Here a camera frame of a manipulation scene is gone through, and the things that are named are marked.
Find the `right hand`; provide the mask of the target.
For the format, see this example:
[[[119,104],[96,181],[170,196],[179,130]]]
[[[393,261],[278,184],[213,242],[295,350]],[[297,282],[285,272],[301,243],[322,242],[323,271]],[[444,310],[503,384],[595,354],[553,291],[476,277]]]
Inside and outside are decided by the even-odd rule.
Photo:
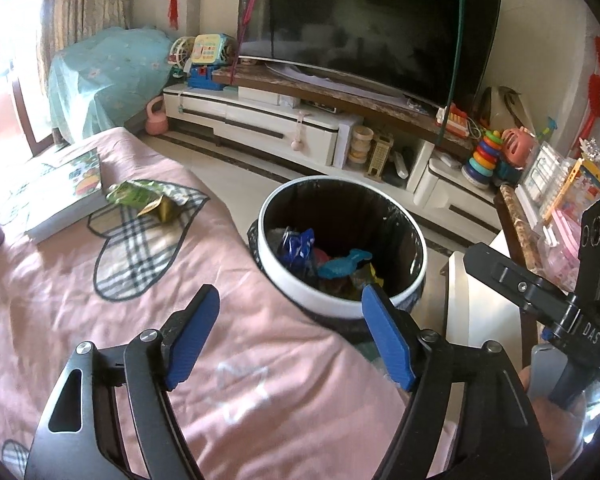
[[[583,450],[586,413],[585,395],[581,394],[568,410],[563,410],[545,396],[531,400],[540,425],[554,479],[559,479]]]

